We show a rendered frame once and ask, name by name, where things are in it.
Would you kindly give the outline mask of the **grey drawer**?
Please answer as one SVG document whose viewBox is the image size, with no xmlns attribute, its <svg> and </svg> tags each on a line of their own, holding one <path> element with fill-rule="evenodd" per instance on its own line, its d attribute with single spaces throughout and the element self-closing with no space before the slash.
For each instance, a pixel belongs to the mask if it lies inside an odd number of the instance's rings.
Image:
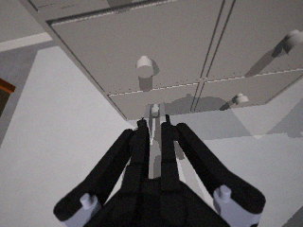
<svg viewBox="0 0 303 227">
<path fill-rule="evenodd" d="M 144 0 L 51 26 L 108 93 L 200 79 L 222 3 Z"/>
<path fill-rule="evenodd" d="M 30 0 L 38 11 L 56 9 L 92 0 Z"/>
<path fill-rule="evenodd" d="M 189 113 L 198 82 L 109 95 L 127 119 L 144 117 L 146 105 L 151 115 L 160 115 L 159 103 L 164 103 L 165 114 Z"/>
<path fill-rule="evenodd" d="M 302 75 L 303 67 L 205 81 L 194 112 L 264 104 Z"/>
<path fill-rule="evenodd" d="M 303 0 L 233 0 L 206 78 L 301 64 Z"/>
</svg>

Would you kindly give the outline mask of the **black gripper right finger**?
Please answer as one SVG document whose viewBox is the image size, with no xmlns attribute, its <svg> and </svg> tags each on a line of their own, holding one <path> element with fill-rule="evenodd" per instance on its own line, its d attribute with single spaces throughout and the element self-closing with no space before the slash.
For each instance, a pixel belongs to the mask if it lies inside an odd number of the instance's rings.
<svg viewBox="0 0 303 227">
<path fill-rule="evenodd" d="M 266 199 L 214 155 L 186 123 L 170 124 L 164 103 L 161 126 L 161 217 L 164 227 L 185 227 L 186 216 L 173 141 L 178 141 L 196 171 L 213 205 L 231 227 L 258 227 Z M 214 194 L 214 195 L 213 195 Z"/>
</svg>

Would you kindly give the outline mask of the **small white chest of drawers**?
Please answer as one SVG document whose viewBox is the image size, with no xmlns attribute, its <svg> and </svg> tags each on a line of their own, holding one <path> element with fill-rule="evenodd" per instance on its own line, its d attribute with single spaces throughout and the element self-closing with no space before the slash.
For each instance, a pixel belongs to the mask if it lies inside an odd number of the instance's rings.
<svg viewBox="0 0 303 227">
<path fill-rule="evenodd" d="M 194 99 L 193 99 L 193 102 L 191 105 L 190 112 L 189 113 L 179 113 L 179 114 L 191 114 L 191 113 L 199 113 L 199 112 L 240 108 L 240 107 L 231 107 L 231 108 L 222 108 L 222 109 L 194 112 L 197 100 L 199 98 L 199 95 L 201 93 L 201 90 L 202 90 L 202 87 L 203 87 L 205 81 L 214 80 L 214 79 L 227 79 L 227 78 L 255 75 L 255 74 L 261 74 L 261 73 L 268 73 L 268 72 L 275 72 L 275 71 L 303 67 L 303 64 L 301 64 L 301 65 L 295 65 L 295 66 L 281 67 L 281 68 L 275 68 L 275 69 L 261 70 L 261 71 L 241 73 L 241 74 L 221 76 L 221 77 L 207 79 L 206 74 L 208 72 L 209 66 L 211 64 L 211 61 L 213 59 L 213 56 L 214 56 L 214 53 L 216 50 L 216 47 L 218 45 L 221 34 L 223 32 L 223 27 L 226 22 L 229 10 L 231 9 L 232 3 L 233 3 L 233 0 L 223 0 L 222 6 L 220 9 L 220 13 L 218 16 L 218 20 L 215 25 L 212 39 L 211 39 L 211 42 L 210 42 L 210 45 L 209 45 L 209 48 L 208 48 L 208 51 L 206 54 L 205 63 L 204 63 L 204 67 L 203 67 L 200 79 L 105 93 L 105 91 L 100 87 L 100 85 L 97 83 L 97 81 L 92 77 L 92 75 L 88 72 L 88 70 L 83 66 L 83 64 L 80 62 L 80 60 L 75 56 L 75 54 L 71 51 L 71 49 L 66 45 L 66 43 L 62 40 L 62 38 L 54 30 L 54 28 L 51 26 L 51 24 L 52 24 L 53 20 L 57 19 L 57 18 L 81 14 L 81 13 L 90 12 L 90 11 L 99 10 L 99 9 L 112 8 L 112 7 L 116 7 L 116 6 L 131 4 L 134 2 L 144 1 L 144 0 L 92 0 L 92 1 L 88 1 L 88 2 L 78 3 L 75 5 L 65 6 L 65 7 L 56 8 L 56 9 L 48 9 L 48 10 L 44 10 L 44 11 L 38 11 L 37 8 L 33 5 L 33 3 L 30 0 L 18 0 L 18 1 L 30 13 L 30 15 L 39 23 L 39 25 L 46 31 L 46 33 L 54 40 L 54 42 L 62 49 L 62 51 L 69 57 L 69 59 L 77 65 L 77 67 L 81 70 L 81 72 L 92 82 L 92 84 L 98 89 L 98 91 L 106 98 L 106 100 L 114 107 L 114 109 L 121 115 L 121 117 L 125 121 L 142 119 L 143 117 L 127 119 L 127 117 L 117 107 L 117 105 L 113 102 L 113 100 L 110 99 L 109 95 L 198 82 L 197 90 L 196 90 L 196 93 L 195 93 L 195 96 L 194 96 Z"/>
</svg>

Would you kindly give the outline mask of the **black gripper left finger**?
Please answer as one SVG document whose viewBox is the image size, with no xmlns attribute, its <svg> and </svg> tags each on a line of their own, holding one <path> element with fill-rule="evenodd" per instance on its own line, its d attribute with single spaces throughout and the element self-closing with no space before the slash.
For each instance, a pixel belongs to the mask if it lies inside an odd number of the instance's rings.
<svg viewBox="0 0 303 227">
<path fill-rule="evenodd" d="M 137 130 L 119 135 L 88 176 L 57 202 L 53 214 L 63 227 L 83 227 L 104 205 L 126 166 L 112 214 L 115 227 L 135 227 L 141 182 L 149 178 L 152 107 L 146 105 Z M 131 157 L 132 156 L 132 157 Z"/>
</svg>

